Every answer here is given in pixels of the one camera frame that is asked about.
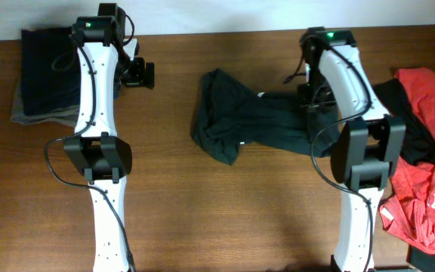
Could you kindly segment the dark green t-shirt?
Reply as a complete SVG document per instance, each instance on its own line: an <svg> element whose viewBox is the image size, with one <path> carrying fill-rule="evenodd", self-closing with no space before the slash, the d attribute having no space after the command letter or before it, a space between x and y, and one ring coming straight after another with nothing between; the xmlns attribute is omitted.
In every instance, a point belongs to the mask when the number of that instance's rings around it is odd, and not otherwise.
<svg viewBox="0 0 435 272"><path fill-rule="evenodd" d="M309 106L298 94L256 93L223 70L200 80L200 103L191 138L210 157L232 165L243 144L259 143L302 155L327 157L338 139L338 128L316 133L338 120L335 105Z"/></svg>

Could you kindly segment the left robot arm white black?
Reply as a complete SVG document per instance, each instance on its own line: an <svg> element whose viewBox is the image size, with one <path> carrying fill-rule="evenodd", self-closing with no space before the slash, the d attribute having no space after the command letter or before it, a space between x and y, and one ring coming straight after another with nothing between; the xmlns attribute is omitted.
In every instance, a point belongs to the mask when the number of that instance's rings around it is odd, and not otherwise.
<svg viewBox="0 0 435 272"><path fill-rule="evenodd" d="M114 100L121 86L153 88L155 66L139 57L136 38L125 38L129 20L116 3L101 3L97 15L79 17L72 25L81 76L80 104L75 134L63 142L63 150L91 194L95 271L136 269L124 212L132 152L118 136Z"/></svg>

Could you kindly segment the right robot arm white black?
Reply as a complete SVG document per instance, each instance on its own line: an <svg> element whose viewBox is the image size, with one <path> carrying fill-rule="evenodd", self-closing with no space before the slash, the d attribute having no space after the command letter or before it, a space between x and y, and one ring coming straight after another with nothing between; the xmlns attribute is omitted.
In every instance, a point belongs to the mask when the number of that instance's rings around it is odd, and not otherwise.
<svg viewBox="0 0 435 272"><path fill-rule="evenodd" d="M340 113L330 123L342 128L330 156L333 177L324 179L341 193L338 243L329 269L373 271L376 215L396 171L406 125L374 93L351 31L312 27L299 44L308 85L327 85Z"/></svg>

